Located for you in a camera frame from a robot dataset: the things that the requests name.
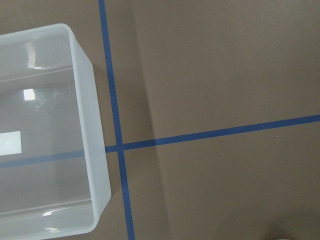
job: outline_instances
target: floor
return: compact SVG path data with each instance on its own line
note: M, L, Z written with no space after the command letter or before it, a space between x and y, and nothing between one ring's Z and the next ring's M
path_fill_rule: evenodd
M320 239L320 2L2 0L94 66L112 197L61 240Z

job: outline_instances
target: plastic bin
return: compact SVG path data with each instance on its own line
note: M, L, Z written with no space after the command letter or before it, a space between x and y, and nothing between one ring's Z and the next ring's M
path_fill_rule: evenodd
M0 36L0 239L90 232L110 197L93 66L71 29Z

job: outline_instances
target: white label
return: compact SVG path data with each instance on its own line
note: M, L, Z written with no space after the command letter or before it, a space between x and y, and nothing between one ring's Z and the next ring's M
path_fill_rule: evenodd
M20 131L0 133L0 156L21 153Z

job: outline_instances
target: white plastic tub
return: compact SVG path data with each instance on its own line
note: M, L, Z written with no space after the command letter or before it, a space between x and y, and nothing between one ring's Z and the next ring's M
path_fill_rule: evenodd
M0 36L0 239L90 232L110 197L93 66L71 29Z

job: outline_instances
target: translucent plastic container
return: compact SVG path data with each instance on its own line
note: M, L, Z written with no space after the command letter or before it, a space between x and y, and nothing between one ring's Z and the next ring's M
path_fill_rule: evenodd
M71 29L0 36L0 240L90 232L110 197L93 66Z

